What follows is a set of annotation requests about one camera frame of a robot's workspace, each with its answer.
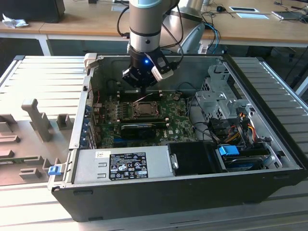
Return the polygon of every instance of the circuit board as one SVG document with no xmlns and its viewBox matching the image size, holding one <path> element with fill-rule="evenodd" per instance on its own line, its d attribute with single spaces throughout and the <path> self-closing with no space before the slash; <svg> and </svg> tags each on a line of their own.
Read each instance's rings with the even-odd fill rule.
<svg viewBox="0 0 308 231">
<path fill-rule="evenodd" d="M 157 107 L 157 110 L 159 110 L 157 117 L 168 118 L 167 128 L 156 129 L 154 137 L 149 139 L 123 139 L 121 137 L 121 124 L 118 121 L 118 117 L 130 117 L 134 113 L 133 106 L 130 102 L 119 102 L 116 97 L 110 96 L 103 102 L 105 111 L 103 122 L 96 125 L 100 128 L 102 140 L 100 148 L 159 146 L 166 145 L 169 142 L 197 140 L 192 124 L 186 116 L 187 105 L 185 99 L 181 98 L 179 94 L 168 93 L 164 94 L 160 101 L 140 101 L 139 104 L 151 104 L 152 107 Z"/>
</svg>

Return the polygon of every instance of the power supply label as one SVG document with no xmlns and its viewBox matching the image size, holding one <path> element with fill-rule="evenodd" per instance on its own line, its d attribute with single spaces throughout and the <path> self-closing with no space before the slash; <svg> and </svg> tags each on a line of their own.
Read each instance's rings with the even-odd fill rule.
<svg viewBox="0 0 308 231">
<path fill-rule="evenodd" d="M 109 163 L 110 180 L 148 178 L 145 153 L 111 154 Z"/>
</svg>

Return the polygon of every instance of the blue latch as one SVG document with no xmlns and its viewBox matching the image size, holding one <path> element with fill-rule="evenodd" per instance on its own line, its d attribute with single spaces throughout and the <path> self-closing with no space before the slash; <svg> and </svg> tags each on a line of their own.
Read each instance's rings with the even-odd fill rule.
<svg viewBox="0 0 308 231">
<path fill-rule="evenodd" d="M 48 175 L 61 175 L 61 166 L 51 166 L 48 169 Z"/>
<path fill-rule="evenodd" d="M 234 145 L 226 145 L 218 148 L 220 155 L 239 155 L 239 150 Z"/>
</svg>

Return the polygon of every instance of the wooden table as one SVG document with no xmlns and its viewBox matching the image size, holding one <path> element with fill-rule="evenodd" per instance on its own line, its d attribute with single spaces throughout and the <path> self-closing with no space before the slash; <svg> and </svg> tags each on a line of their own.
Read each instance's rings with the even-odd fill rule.
<svg viewBox="0 0 308 231">
<path fill-rule="evenodd" d="M 273 4 L 274 0 L 215 0 L 223 4 L 228 12 L 229 6 L 257 8 L 260 13 L 284 11 L 284 7 Z M 64 0 L 65 16 L 58 24 L 30 22 L 29 27 L 10 29 L 0 25 L 0 37 L 38 39 L 44 55 L 52 55 L 50 39 L 68 40 L 116 40 L 126 41 L 116 31 L 116 22 L 120 12 L 111 11 L 112 3 L 98 2 L 88 4 L 87 0 Z M 304 3 L 284 0 L 284 5 L 292 10 L 291 6 L 305 6 Z M 265 19 L 244 19 L 236 14 L 232 18 L 228 13 L 217 13 L 216 4 L 203 7 L 203 11 L 215 14 L 213 22 L 220 31 L 220 44 L 256 45 L 256 46 L 283 46 L 306 47 L 308 45 L 308 25 L 301 22 L 279 21 L 272 14 Z M 125 13 L 121 20 L 121 31 L 128 31 L 129 13 Z M 203 43 L 213 39 L 213 32 L 207 30 L 203 35 Z"/>
</svg>

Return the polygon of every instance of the blue cable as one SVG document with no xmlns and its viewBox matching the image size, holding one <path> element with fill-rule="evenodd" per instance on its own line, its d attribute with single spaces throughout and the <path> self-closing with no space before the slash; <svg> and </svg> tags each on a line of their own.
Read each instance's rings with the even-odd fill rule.
<svg viewBox="0 0 308 231">
<path fill-rule="evenodd" d="M 207 24 L 207 23 L 205 23 L 205 25 L 207 25 L 209 28 L 211 28 L 212 29 L 212 31 L 214 31 L 214 33 L 215 33 L 215 35 L 216 35 L 216 45 L 215 45 L 215 48 L 214 48 L 214 50 L 213 50 L 213 54 L 215 53 L 215 50 L 216 50 L 216 48 L 217 48 L 217 46 L 218 46 L 218 34 L 217 34 L 217 30 L 215 29 L 215 28 L 213 28 L 210 24 Z"/>
</svg>

